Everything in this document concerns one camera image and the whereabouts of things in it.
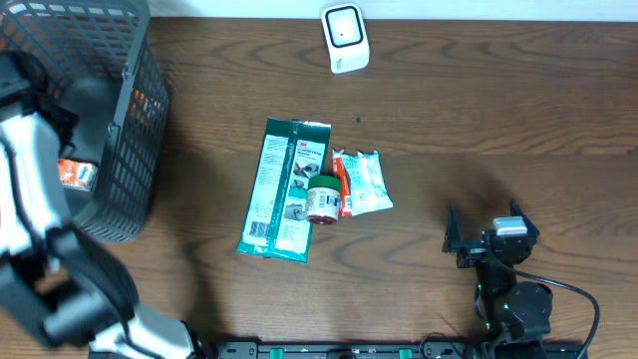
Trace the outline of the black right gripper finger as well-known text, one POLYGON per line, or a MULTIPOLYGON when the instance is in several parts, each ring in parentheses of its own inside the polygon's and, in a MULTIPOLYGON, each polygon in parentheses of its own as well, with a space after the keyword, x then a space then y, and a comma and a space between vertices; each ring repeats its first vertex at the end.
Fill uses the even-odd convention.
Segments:
POLYGON ((447 229, 444 238, 442 252, 451 253, 458 252, 462 247, 463 235, 460 227, 457 210, 449 207, 447 229))
POLYGON ((525 224, 527 228, 527 235, 529 237, 534 237, 534 238, 539 237, 539 230, 532 223, 532 221, 527 217, 527 215, 522 211, 517 201, 513 198, 509 201, 509 211, 511 216, 519 216, 522 219, 523 223, 525 224))

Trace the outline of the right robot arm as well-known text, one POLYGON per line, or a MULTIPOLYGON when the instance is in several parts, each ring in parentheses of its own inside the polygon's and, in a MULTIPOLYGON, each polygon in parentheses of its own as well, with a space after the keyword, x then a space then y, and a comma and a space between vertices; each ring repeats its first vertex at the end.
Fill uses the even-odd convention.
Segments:
POLYGON ((510 215, 495 218, 478 241, 465 240, 457 211, 448 212, 442 251, 457 256, 457 268, 476 271, 475 310, 487 327, 486 339, 467 349, 467 358, 532 358, 550 332, 551 289, 518 281, 514 273, 531 255, 539 231, 515 200, 509 206, 510 215))

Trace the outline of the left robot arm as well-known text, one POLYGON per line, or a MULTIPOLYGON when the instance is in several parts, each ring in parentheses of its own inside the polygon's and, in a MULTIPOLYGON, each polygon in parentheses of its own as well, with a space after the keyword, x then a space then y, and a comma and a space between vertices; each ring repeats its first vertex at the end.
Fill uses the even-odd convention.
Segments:
POLYGON ((73 222, 58 160, 78 121, 34 56, 1 54, 1 305, 49 348, 92 358, 201 358, 180 320, 141 303, 127 269, 73 222))

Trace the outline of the orange small box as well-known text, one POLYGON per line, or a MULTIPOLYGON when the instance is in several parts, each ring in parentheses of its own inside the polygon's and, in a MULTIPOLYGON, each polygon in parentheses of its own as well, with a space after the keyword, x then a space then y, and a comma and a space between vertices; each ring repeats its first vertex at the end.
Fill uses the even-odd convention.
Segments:
POLYGON ((91 163, 58 160, 58 171, 64 187, 91 191, 97 179, 98 167, 91 163))

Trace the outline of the green 3M package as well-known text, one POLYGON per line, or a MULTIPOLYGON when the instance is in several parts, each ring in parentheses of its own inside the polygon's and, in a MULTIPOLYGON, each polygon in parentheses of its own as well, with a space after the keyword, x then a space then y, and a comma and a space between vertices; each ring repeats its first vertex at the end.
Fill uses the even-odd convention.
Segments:
POLYGON ((331 126, 267 120, 236 251, 305 262, 313 224, 306 218, 309 180, 323 171, 331 126))

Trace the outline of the green lid small jar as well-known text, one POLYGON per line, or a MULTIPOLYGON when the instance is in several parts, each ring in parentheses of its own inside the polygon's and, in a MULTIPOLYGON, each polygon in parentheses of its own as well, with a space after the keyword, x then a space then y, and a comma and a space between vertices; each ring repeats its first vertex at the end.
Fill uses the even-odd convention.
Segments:
POLYGON ((330 176, 315 176, 309 180, 306 218, 314 224, 334 224, 339 219, 341 182, 330 176))

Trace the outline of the red tube packet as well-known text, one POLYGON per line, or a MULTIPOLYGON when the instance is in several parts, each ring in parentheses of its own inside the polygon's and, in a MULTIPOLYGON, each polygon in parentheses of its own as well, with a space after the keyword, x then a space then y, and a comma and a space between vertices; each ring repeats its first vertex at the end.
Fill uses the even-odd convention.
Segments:
POLYGON ((349 176, 344 166, 344 162, 342 159, 342 155, 344 154, 343 150, 332 151, 332 168, 334 177, 340 181, 341 189, 340 189, 340 197, 341 197, 341 205, 339 209, 339 213, 341 217, 352 216, 352 200, 351 200, 351 189, 349 176))

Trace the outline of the mint green wipes packet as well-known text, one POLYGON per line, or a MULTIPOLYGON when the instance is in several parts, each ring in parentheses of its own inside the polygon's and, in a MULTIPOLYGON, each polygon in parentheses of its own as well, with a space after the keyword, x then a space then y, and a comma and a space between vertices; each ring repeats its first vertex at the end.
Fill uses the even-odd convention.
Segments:
POLYGON ((342 154, 341 160, 349 180, 349 207, 353 216, 394 206, 385 186, 378 151, 358 152, 356 156, 342 154))

